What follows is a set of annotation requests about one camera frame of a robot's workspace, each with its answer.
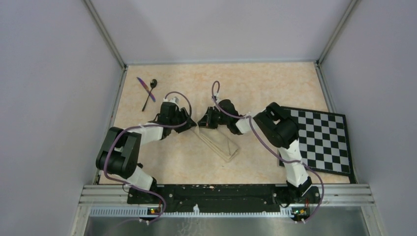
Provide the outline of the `cream cloth napkin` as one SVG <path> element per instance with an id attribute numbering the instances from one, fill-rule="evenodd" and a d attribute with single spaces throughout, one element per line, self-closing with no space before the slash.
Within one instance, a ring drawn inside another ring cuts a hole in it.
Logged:
<path id="1" fill-rule="evenodd" d="M 239 146 L 220 131 L 197 126 L 193 132 L 225 162 L 230 162 L 238 155 Z"/>

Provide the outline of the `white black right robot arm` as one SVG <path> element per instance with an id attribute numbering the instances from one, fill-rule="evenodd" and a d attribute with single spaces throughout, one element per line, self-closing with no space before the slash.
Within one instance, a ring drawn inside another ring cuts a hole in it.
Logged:
<path id="1" fill-rule="evenodd" d="M 224 99 L 208 107 L 197 124 L 208 129 L 225 125 L 235 135 L 260 130 L 269 143 L 278 149 L 279 159 L 284 163 L 289 198 L 301 203 L 308 197 L 312 180 L 302 163 L 299 124 L 288 110 L 272 102 L 254 116 L 240 115 L 234 104 Z"/>

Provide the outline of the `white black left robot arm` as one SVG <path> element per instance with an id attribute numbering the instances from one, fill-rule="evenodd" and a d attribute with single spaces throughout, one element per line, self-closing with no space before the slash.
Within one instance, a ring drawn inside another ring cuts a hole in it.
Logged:
<path id="1" fill-rule="evenodd" d="M 158 195 L 156 180 L 146 174 L 138 163 L 140 147 L 165 139 L 172 130 L 181 133 L 195 126 L 196 122 L 185 108 L 180 108 L 176 102 L 165 101 L 154 120 L 145 125 L 128 131 L 111 127 L 96 158 L 96 168 L 139 188 L 139 197 L 145 203 L 152 203 Z"/>

